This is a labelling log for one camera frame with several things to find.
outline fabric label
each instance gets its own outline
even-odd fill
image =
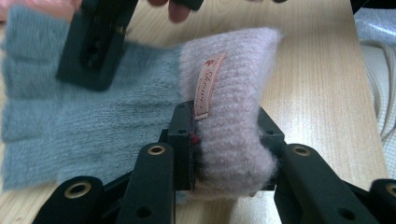
[[[201,69],[194,100],[195,119],[205,119],[209,114],[210,100],[215,87],[216,76],[224,58],[225,53],[218,54],[207,60]]]

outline wooden table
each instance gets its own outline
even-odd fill
[[[315,148],[341,178],[364,189],[372,180],[387,177],[349,0],[282,4],[205,0],[199,12],[179,25],[167,20],[164,7],[151,8],[140,1],[128,38],[170,46],[261,26],[277,27],[284,35],[262,106],[285,133],[286,141]],[[3,104],[4,94],[0,99]],[[0,223],[31,222],[55,188],[47,185],[2,193]],[[177,223],[278,222],[272,192],[177,207]]]

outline ribbed knit texture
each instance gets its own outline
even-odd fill
[[[76,175],[105,183],[134,166],[158,140],[174,106],[192,100],[201,67],[224,52],[208,118],[197,122],[200,198],[246,196],[276,169],[257,125],[278,31],[260,28],[190,41],[171,49],[129,43],[110,89],[87,91],[55,79],[68,24],[23,7],[10,11],[3,73],[4,188]]]
[[[389,176],[396,179],[396,48],[374,41],[361,48]]]

